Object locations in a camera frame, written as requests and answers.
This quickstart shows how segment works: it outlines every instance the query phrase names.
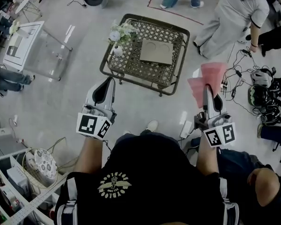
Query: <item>white floor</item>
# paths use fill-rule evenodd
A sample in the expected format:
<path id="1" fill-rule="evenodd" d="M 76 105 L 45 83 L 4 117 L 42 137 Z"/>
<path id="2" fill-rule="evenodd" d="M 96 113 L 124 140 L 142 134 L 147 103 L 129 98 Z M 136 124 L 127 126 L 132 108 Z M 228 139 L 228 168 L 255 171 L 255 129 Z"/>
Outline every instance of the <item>white floor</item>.
<path id="1" fill-rule="evenodd" d="M 84 9 L 75 2 L 67 6 L 70 1 L 43 0 L 39 6 L 43 13 L 41 20 L 45 20 L 46 27 L 58 38 L 63 40 L 69 26 L 75 26 L 68 40 L 73 51 L 66 61 L 69 66 L 65 74 L 59 82 L 37 75 L 36 80 L 30 86 L 25 86 L 23 92 L 9 91 L 6 97 L 0 97 L 0 116 L 5 125 L 8 126 L 8 118 L 17 114 L 19 119 L 15 132 L 17 137 L 25 140 L 27 145 L 49 148 L 56 140 L 65 136 L 68 149 L 60 150 L 59 158 L 66 161 L 77 156 L 84 140 L 82 135 L 75 132 L 77 113 L 81 111 L 89 88 L 104 78 L 104 75 L 99 71 L 99 66 L 108 46 L 107 37 L 110 25 L 115 19 L 119 22 L 124 14 L 132 13 L 183 27 L 190 31 L 191 40 L 174 95 L 159 97 L 157 92 L 127 82 L 119 85 L 117 81 L 113 107 L 118 116 L 106 138 L 112 147 L 124 130 L 129 129 L 132 133 L 139 134 L 150 120 L 156 119 L 159 121 L 158 132 L 179 139 L 183 126 L 180 124 L 183 111 L 187 112 L 187 120 L 190 121 L 193 121 L 193 116 L 200 111 L 186 79 L 191 77 L 202 63 L 208 61 L 198 55 L 192 40 L 202 28 L 198 22 L 208 21 L 208 16 L 213 11 L 217 0 L 208 2 L 202 10 L 193 10 L 188 8 L 189 2 L 179 1 L 177 6 L 184 7 L 180 14 L 182 16 L 147 7 L 149 0 L 109 0 L 105 9 L 101 9 L 100 6 L 88 6 Z M 158 4 L 161 3 L 161 0 L 152 0 L 152 2 Z M 173 9 L 168 11 L 179 13 L 177 8 Z M 231 46 L 211 61 L 228 61 L 232 52 L 228 62 L 231 67 L 236 59 L 237 51 L 243 48 L 245 45 L 236 43 L 233 51 L 231 51 Z M 275 66 L 277 77 L 281 76 L 281 50 L 268 52 L 266 58 L 263 58 L 261 52 L 258 51 L 253 57 L 260 67 L 264 65 L 270 68 Z M 38 67 L 52 72 L 52 68 L 48 67 L 48 60 L 49 58 L 45 55 L 38 56 L 35 63 Z M 253 62 L 250 58 L 244 58 L 239 65 L 242 66 L 243 70 L 246 70 L 252 68 Z M 244 77 L 250 83 L 249 74 L 245 74 Z M 236 79 L 236 76 L 234 79 L 231 78 L 231 86 L 235 85 Z M 249 86 L 246 84 L 238 88 L 235 100 L 251 109 L 247 102 L 248 88 Z M 261 162 L 269 163 L 276 172 L 281 174 L 281 164 L 279 164 L 281 147 L 276 152 L 272 152 L 274 142 L 257 138 L 259 120 L 233 101 L 227 102 L 226 107 L 237 128 L 237 142 L 233 149 L 257 155 Z M 187 140 L 198 136 L 198 134 L 199 132 L 196 131 Z M 104 161 L 108 155 L 109 151 L 104 147 Z"/>

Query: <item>wicker table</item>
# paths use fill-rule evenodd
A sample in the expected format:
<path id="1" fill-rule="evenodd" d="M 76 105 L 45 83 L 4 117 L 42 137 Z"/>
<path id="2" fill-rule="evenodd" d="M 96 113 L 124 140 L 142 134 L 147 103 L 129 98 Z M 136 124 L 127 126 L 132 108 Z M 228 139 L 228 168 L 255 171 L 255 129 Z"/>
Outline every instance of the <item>wicker table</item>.
<path id="1" fill-rule="evenodd" d="M 109 45 L 100 65 L 100 71 L 118 78 L 120 84 L 122 81 L 127 81 L 157 91 L 159 96 L 173 95 L 181 74 L 190 37 L 189 31 L 169 23 L 133 14 L 126 14 L 120 24 L 125 22 L 139 29 L 137 38 L 122 45 L 123 55 L 121 57 L 116 57 L 112 52 L 113 45 Z M 140 61 L 144 38 L 172 43 L 172 65 Z"/>

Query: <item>flower vase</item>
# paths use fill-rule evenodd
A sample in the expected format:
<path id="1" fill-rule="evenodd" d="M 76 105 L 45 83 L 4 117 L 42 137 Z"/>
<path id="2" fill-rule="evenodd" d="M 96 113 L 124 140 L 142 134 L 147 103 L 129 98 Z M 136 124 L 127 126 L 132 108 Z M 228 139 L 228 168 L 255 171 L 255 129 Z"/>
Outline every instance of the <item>flower vase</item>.
<path id="1" fill-rule="evenodd" d="M 121 46 L 116 45 L 113 49 L 114 54 L 116 57 L 121 57 L 123 55 L 123 49 Z"/>
<path id="2" fill-rule="evenodd" d="M 25 30 L 23 30 L 22 28 L 19 28 L 17 30 L 17 34 L 20 35 L 23 38 L 28 38 L 28 36 L 29 36 L 29 33 L 26 32 Z"/>

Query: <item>pink napkin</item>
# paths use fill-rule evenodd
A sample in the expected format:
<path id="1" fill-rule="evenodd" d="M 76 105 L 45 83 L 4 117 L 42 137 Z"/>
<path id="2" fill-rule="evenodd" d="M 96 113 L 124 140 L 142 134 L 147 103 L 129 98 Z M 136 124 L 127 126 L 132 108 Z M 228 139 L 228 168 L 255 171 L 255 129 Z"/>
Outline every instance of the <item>pink napkin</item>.
<path id="1" fill-rule="evenodd" d="M 211 86 L 214 97 L 220 92 L 226 69 L 227 64 L 223 62 L 205 63 L 201 65 L 202 77 L 187 79 L 198 108 L 203 107 L 203 91 L 206 84 Z"/>

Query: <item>black and white marker cube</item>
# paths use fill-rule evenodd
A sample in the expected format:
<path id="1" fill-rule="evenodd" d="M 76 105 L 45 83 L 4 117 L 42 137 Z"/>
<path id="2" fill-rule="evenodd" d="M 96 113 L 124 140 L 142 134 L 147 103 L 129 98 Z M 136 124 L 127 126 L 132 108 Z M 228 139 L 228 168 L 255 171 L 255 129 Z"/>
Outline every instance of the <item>black and white marker cube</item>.
<path id="1" fill-rule="evenodd" d="M 236 140 L 235 123 L 227 123 L 221 126 L 204 130 L 204 134 L 210 147 L 227 145 Z"/>
<path id="2" fill-rule="evenodd" d="M 106 117 L 88 113 L 78 113 L 77 133 L 103 140 L 110 127 L 111 122 Z"/>

